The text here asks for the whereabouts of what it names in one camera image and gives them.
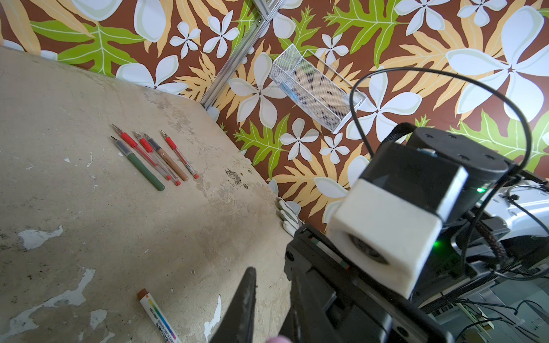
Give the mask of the clear red-capped pen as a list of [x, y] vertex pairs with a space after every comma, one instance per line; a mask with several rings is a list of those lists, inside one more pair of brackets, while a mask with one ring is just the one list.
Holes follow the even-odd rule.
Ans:
[[172, 181], [176, 186], [180, 186], [181, 181], [173, 173], [171, 173], [167, 167], [164, 165], [164, 162], [157, 154], [156, 150], [150, 145], [150, 143], [145, 139], [143, 134], [140, 134], [136, 131], [133, 131], [135, 138], [145, 149], [147, 154], [151, 157], [152, 161], [155, 163], [155, 169], [168, 181]]

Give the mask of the dark green pen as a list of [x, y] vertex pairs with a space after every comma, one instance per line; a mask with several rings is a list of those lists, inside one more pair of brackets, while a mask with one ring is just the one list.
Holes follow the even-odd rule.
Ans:
[[159, 192], [165, 190], [165, 186], [151, 173], [150, 170], [139, 160], [135, 153], [121, 140], [111, 137], [121, 153], [134, 165], [134, 167], [144, 176], [144, 178]]

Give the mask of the brown gold pen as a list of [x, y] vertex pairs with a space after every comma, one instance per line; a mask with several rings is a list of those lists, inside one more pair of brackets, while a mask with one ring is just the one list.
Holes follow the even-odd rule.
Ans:
[[173, 174], [174, 179], [186, 182], [189, 177], [183, 172], [183, 170], [177, 166], [175, 161], [167, 154], [167, 152], [156, 143], [148, 134], [144, 134], [145, 139], [151, 145], [153, 150], [160, 156], [164, 164], [168, 167], [168, 171]]

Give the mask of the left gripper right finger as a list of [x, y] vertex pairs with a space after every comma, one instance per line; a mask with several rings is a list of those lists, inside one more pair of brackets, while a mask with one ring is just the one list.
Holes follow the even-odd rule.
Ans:
[[293, 342], [341, 342], [300, 270], [293, 272], [290, 291], [291, 334]]

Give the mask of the white brown-capped marker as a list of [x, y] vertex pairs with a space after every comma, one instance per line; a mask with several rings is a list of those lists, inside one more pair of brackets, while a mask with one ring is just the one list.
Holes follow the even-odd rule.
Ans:
[[142, 289], [137, 293], [137, 299], [166, 343], [182, 342], [159, 305], [146, 289]]

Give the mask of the red gel pen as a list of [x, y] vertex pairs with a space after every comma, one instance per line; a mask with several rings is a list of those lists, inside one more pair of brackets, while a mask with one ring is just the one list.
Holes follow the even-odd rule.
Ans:
[[164, 140], [172, 148], [172, 150], [175, 152], [175, 154], [179, 157], [179, 159], [184, 164], [184, 166], [187, 168], [187, 170], [190, 172], [190, 174], [193, 176], [193, 178], [195, 180], [198, 180], [200, 178], [199, 175], [194, 170], [192, 165], [189, 163], [187, 158], [181, 153], [178, 146], [173, 142], [172, 138], [163, 130], [161, 131], [161, 135], [164, 137]]

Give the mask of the pink pen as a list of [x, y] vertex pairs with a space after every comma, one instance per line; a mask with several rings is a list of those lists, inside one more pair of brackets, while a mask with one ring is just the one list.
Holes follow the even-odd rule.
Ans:
[[270, 337], [265, 343], [293, 343], [288, 337], [279, 335], [277, 337]]

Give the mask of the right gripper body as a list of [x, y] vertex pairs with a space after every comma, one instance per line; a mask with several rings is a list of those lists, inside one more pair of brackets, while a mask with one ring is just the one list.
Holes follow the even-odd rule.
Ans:
[[[286, 248], [284, 272], [291, 283], [295, 270], [305, 274], [341, 342], [455, 340], [406, 298], [354, 266], [323, 233], [309, 224], [297, 230]], [[280, 329], [280, 334], [289, 339], [291, 319], [289, 310]]]

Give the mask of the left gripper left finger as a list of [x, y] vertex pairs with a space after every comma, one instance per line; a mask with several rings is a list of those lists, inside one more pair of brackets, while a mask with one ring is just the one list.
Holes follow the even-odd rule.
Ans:
[[257, 272], [248, 267], [210, 342], [251, 343], [254, 332]]

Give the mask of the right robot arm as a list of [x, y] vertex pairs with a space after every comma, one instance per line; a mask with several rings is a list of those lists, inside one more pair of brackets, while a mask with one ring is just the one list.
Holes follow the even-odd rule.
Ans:
[[520, 164], [462, 135], [397, 125], [327, 208], [325, 233], [302, 226], [286, 252], [292, 283], [280, 335], [292, 342], [452, 342], [453, 336], [410, 302], [446, 224], [474, 211], [473, 231], [490, 200], [529, 162], [532, 133], [519, 119]]

